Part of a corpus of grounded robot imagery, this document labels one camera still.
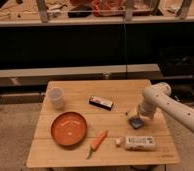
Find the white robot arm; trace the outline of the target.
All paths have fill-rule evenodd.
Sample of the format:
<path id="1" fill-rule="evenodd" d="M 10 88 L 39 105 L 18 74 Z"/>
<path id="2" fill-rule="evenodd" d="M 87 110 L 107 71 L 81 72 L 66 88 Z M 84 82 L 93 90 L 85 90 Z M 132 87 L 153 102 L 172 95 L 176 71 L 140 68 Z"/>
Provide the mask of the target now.
<path id="1" fill-rule="evenodd" d="M 156 109 L 160 108 L 194 134 L 194 109 L 172 99 L 170 95 L 171 86 L 168 83 L 147 86 L 142 90 L 142 101 L 134 110 L 127 111 L 126 116 L 142 115 L 153 119 Z"/>

